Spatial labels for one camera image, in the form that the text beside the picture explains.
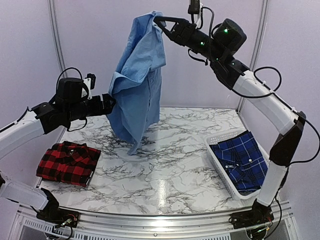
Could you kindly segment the red black plaid folded shirt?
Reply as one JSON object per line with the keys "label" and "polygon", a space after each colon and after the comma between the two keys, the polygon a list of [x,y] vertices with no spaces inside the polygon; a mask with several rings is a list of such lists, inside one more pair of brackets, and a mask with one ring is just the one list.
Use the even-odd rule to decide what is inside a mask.
{"label": "red black plaid folded shirt", "polygon": [[47,149],[36,170],[43,180],[86,187],[95,171],[101,151],[64,141]]}

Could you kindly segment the blue plaid shirt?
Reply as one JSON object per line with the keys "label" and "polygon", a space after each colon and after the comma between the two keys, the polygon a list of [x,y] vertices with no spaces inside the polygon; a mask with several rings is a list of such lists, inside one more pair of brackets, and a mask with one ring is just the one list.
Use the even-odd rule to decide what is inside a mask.
{"label": "blue plaid shirt", "polygon": [[239,193],[253,193],[261,188],[268,166],[250,131],[209,147]]}

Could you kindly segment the aluminium front frame rail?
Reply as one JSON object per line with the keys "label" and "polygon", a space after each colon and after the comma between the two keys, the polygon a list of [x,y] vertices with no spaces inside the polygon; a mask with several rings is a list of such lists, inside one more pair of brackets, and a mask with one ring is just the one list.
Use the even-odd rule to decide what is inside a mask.
{"label": "aluminium front frame rail", "polygon": [[9,240],[300,240],[288,201],[272,205],[273,220],[234,228],[234,209],[201,214],[126,215],[77,210],[77,226],[56,228],[20,205]]}

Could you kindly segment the right aluminium corner post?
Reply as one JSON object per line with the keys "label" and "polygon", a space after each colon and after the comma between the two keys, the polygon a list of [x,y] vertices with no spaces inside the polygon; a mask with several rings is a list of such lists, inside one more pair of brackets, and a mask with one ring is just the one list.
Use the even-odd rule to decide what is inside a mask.
{"label": "right aluminium corner post", "polygon": [[255,36],[253,52],[251,54],[251,59],[249,63],[249,68],[251,70],[254,70],[256,68],[259,54],[262,49],[263,39],[265,36],[266,27],[267,27],[267,18],[268,18],[270,2],[271,2],[270,0],[263,0],[261,4],[257,33]]}

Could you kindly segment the white plastic basket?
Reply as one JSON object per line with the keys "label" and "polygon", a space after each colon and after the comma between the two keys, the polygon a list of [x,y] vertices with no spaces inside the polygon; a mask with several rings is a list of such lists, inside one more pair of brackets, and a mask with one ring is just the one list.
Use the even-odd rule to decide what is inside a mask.
{"label": "white plastic basket", "polygon": [[[231,139],[231,138],[236,137],[245,131],[246,130],[241,129],[241,128],[226,130],[226,131],[217,132],[215,134],[212,134],[212,135],[206,137],[204,140],[205,146],[207,148],[207,154],[209,156],[209,160],[210,160],[211,164],[213,165],[213,167],[217,171],[219,177],[221,178],[222,182],[224,183],[224,185],[225,185],[226,189],[228,190],[229,194],[231,195],[231,197],[236,201],[238,201],[238,200],[245,201],[245,200],[249,200],[249,199],[257,196],[259,194],[261,188],[257,191],[254,191],[254,192],[247,192],[247,193],[238,192],[237,189],[235,188],[235,186],[233,185],[233,183],[231,182],[231,180],[229,179],[228,175],[224,171],[222,165],[219,163],[217,157],[210,149],[210,145],[215,145],[220,141],[225,141],[225,140]],[[268,154],[264,151],[263,148],[260,147],[258,142],[257,142],[257,145],[262,153],[262,156],[267,164],[267,167],[269,167]]]}

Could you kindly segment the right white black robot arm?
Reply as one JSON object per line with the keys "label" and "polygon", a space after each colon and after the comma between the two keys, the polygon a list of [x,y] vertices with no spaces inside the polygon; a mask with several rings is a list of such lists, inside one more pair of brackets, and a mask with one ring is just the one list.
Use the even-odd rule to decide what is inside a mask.
{"label": "right white black robot arm", "polygon": [[295,112],[244,63],[234,58],[247,36],[233,20],[225,19],[209,34],[183,18],[157,16],[154,22],[171,41],[207,58],[217,79],[229,90],[248,99],[278,130],[279,135],[269,153],[266,177],[251,210],[231,215],[233,223],[244,220],[260,223],[271,214],[273,199],[285,182],[306,116]]}

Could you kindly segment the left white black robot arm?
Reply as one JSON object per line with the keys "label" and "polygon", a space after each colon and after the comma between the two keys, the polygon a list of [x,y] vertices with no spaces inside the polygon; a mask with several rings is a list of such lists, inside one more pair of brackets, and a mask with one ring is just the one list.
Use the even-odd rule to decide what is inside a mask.
{"label": "left white black robot arm", "polygon": [[[27,108],[19,119],[0,130],[0,156],[3,158],[58,127],[68,129],[75,120],[110,114],[116,100],[107,93],[93,96],[91,91],[94,87],[94,77],[59,79],[50,101]],[[3,172],[0,174],[0,196],[43,212],[53,223],[63,219],[63,211],[58,208],[59,203],[50,191],[10,179]]]}

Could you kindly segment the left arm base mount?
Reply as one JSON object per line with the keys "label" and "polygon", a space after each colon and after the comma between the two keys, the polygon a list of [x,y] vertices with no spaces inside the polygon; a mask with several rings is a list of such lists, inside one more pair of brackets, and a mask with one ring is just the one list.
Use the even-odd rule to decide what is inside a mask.
{"label": "left arm base mount", "polygon": [[37,213],[36,218],[53,223],[58,227],[72,227],[76,228],[80,218],[80,213],[77,211],[60,209],[58,212],[52,214]]}

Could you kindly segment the light blue long sleeve shirt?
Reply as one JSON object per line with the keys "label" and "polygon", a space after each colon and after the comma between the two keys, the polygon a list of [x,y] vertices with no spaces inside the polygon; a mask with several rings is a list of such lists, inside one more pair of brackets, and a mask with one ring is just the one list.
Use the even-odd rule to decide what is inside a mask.
{"label": "light blue long sleeve shirt", "polygon": [[107,118],[115,135],[136,154],[150,125],[160,120],[162,67],[166,65],[160,11],[136,17],[126,47],[113,73],[108,93],[116,104]]}

